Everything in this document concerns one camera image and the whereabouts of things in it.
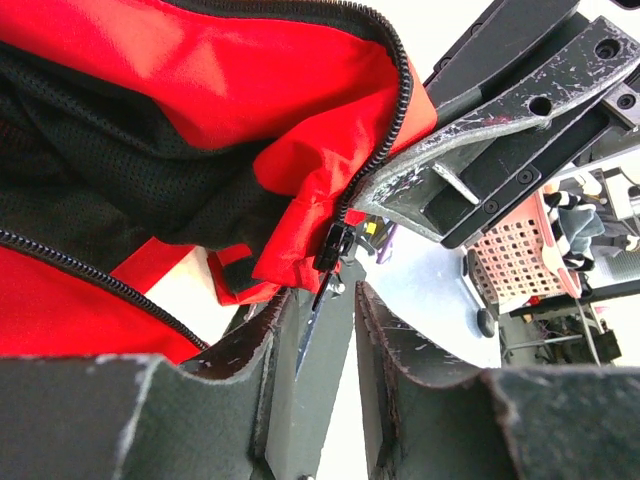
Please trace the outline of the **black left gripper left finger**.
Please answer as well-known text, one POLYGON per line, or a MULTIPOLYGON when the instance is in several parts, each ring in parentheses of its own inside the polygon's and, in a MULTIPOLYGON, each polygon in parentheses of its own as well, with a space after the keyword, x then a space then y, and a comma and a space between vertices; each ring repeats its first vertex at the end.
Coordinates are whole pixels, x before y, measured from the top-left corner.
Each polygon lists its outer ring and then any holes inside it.
POLYGON ((5 359, 5 479, 283 479, 295 294, 179 366, 158 355, 5 359))

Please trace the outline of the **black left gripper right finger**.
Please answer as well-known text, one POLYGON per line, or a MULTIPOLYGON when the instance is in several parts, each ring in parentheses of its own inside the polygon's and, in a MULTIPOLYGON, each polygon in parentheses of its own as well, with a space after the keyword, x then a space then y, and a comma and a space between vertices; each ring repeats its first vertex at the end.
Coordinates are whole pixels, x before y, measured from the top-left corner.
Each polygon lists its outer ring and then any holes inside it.
POLYGON ((366 282, 355 333, 372 479, 635 479, 634 367, 482 369, 395 315, 366 282))

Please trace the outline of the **red jacket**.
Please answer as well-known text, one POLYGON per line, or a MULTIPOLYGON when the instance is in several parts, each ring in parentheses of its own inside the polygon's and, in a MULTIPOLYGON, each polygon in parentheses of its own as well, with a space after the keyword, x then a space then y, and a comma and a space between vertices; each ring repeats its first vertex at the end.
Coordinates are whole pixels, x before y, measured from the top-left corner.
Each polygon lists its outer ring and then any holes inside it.
POLYGON ((436 122, 366 6, 3 2, 2 355, 195 356, 146 292, 196 247, 226 305, 317 292, 357 181, 436 122))

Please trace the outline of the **pink perforated laundry basket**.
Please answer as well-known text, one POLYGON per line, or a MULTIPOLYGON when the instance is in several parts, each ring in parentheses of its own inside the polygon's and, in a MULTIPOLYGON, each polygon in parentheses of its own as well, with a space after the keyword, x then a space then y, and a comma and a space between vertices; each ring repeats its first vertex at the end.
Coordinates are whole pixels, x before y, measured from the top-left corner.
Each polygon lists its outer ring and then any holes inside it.
POLYGON ((582 294, 579 274, 568 269, 560 253, 541 192, 489 229, 470 251, 477 289, 490 303, 582 294))

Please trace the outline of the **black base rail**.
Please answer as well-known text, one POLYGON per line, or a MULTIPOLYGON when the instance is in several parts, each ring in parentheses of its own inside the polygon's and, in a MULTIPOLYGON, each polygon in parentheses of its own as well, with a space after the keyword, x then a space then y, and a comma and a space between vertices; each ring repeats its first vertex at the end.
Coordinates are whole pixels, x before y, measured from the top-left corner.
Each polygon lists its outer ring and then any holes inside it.
POLYGON ((253 479, 312 479, 320 466, 353 330, 353 294, 365 272, 358 227, 318 294, 297 290, 276 314, 250 443, 253 479))

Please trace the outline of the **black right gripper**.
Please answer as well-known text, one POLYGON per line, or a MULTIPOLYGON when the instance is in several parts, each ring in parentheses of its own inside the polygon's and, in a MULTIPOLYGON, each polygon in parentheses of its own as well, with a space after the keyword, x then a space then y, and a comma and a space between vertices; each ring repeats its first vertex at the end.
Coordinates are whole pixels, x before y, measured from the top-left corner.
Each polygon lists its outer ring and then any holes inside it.
POLYGON ((570 162, 638 160, 638 42, 639 10, 614 1, 492 2, 424 82, 450 124, 368 175, 353 209, 454 249, 570 162))

